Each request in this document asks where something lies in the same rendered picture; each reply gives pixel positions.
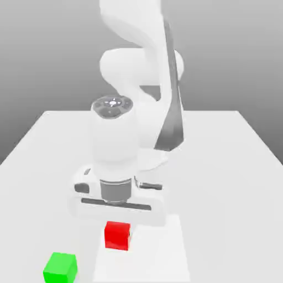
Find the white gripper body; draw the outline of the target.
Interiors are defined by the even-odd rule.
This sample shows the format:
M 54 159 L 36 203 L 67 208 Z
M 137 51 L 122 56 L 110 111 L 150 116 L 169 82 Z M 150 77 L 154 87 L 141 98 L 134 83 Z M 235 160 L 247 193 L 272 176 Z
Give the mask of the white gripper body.
M 113 205 L 90 197 L 69 196 L 70 213 L 77 218 L 94 219 L 100 222 L 114 221 L 163 226 L 166 218 L 166 197 L 144 194 L 131 197 L 128 202 Z

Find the small red cube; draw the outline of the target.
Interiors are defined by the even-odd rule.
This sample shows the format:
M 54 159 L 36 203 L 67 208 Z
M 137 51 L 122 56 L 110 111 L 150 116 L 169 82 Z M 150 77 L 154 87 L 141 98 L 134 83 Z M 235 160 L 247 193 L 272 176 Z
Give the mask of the small red cube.
M 130 224 L 108 221 L 104 228 L 104 242 L 106 248 L 128 251 Z

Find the small green cube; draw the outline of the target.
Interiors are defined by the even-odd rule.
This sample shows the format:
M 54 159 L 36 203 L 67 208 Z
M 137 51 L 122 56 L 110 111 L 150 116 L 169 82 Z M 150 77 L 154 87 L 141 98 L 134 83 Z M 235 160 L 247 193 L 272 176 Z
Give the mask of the small green cube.
M 43 276 L 45 283 L 74 283 L 78 272 L 75 254 L 53 252 Z

